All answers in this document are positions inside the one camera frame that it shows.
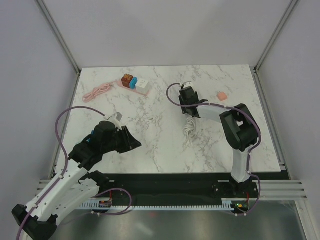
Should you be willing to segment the pink plug adapter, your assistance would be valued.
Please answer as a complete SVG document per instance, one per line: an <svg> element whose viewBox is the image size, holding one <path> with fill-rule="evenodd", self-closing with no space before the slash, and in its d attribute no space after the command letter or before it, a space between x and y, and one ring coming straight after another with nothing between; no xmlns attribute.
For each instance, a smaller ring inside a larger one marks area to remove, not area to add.
<svg viewBox="0 0 320 240"><path fill-rule="evenodd" d="M220 102L223 102L228 99L228 96L226 95L225 92L219 92L216 96Z"/></svg>

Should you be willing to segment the blue cube plug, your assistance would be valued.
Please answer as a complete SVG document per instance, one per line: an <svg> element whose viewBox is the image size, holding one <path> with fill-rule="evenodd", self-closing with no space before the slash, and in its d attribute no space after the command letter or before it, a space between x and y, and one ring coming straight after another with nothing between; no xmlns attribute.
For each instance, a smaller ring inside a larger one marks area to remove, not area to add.
<svg viewBox="0 0 320 240"><path fill-rule="evenodd" d="M86 142L91 143L95 139L95 131L92 130L91 133L85 138Z"/></svg>

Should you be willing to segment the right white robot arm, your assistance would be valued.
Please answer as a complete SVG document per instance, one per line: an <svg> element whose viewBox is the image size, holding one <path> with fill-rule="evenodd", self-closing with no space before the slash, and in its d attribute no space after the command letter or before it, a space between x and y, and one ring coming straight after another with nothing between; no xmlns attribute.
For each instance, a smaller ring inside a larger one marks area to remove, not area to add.
<svg viewBox="0 0 320 240"><path fill-rule="evenodd" d="M259 141L261 131L248 107L240 103L231 109L205 104L206 99L199 99L198 93L191 87L183 85L179 90L179 102L182 113L194 118L212 120L222 125L226 141L232 148L233 160L229 191L235 197L247 191L246 181L250 179L248 154L250 147Z"/></svg>

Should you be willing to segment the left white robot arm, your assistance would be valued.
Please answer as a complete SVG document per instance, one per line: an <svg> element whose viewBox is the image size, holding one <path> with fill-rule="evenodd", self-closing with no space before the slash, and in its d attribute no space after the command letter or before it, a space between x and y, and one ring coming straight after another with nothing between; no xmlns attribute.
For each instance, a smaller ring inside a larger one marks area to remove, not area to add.
<svg viewBox="0 0 320 240"><path fill-rule="evenodd" d="M110 152L123 154L141 147L126 126L117 120L101 121L67 156L66 165L49 184L26 205L17 204L12 215L20 231L33 240L48 240L63 219L92 197L104 197L110 180L91 171Z"/></svg>

